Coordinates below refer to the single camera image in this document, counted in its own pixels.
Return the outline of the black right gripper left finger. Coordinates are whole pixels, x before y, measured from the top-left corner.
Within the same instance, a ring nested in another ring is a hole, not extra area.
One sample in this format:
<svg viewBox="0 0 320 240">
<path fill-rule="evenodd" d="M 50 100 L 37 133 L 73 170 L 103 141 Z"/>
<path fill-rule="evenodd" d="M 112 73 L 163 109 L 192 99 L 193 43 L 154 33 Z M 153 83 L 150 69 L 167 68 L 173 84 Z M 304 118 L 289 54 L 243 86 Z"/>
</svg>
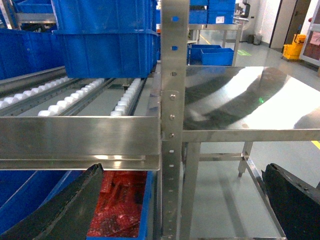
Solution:
<svg viewBox="0 0 320 240">
<path fill-rule="evenodd" d="M 104 169 L 94 164 L 2 240 L 85 240 L 98 202 Z"/>
</svg>

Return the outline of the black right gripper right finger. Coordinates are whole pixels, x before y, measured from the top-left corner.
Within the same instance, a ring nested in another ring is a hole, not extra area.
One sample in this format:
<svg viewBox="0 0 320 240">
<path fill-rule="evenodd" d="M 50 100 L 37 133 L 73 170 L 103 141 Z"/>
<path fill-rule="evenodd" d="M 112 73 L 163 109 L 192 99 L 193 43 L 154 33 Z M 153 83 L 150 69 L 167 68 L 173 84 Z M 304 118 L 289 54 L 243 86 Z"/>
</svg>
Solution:
<svg viewBox="0 0 320 240">
<path fill-rule="evenodd" d="M 288 240 L 320 238 L 320 190 L 281 166 L 262 172 L 270 205 Z"/>
</svg>

